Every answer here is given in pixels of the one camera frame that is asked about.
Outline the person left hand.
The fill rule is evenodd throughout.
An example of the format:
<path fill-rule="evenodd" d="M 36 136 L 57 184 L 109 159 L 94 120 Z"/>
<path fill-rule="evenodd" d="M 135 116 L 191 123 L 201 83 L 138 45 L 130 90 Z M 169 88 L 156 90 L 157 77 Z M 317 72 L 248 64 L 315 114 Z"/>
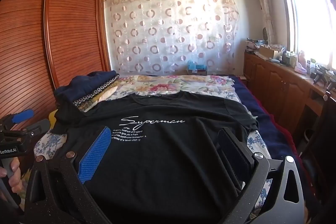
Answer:
<path fill-rule="evenodd" d="M 21 170 L 20 170 L 20 161 L 17 157 L 13 158 L 10 163 L 11 171 L 13 175 L 9 178 L 9 186 L 13 193 L 19 193 L 23 189 L 23 184 L 21 180 Z"/>

